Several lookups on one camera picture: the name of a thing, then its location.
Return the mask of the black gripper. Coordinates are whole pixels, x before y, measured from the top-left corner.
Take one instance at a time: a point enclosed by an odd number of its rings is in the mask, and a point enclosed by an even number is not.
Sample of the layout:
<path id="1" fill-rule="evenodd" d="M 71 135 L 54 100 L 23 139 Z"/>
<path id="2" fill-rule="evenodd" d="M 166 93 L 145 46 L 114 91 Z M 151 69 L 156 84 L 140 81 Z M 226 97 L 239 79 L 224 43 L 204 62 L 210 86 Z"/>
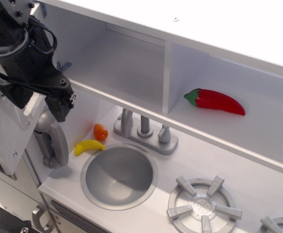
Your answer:
<path id="1" fill-rule="evenodd" d="M 52 55 L 42 55 L 30 47 L 0 47 L 0 91 L 20 109 L 34 92 L 45 95 L 58 122 L 64 122 L 74 108 L 70 82 L 53 66 Z"/>

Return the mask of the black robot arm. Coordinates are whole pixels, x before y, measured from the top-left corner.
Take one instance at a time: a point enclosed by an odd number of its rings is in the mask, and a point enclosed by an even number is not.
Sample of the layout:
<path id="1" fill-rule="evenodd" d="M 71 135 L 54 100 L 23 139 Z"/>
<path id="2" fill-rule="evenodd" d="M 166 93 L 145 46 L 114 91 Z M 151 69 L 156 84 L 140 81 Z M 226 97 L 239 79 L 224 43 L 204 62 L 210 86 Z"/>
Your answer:
<path id="1" fill-rule="evenodd" d="M 23 109 L 33 93 L 58 122 L 74 107 L 70 81 L 53 64 L 57 38 L 31 14 L 32 0 L 0 0 L 0 91 Z"/>

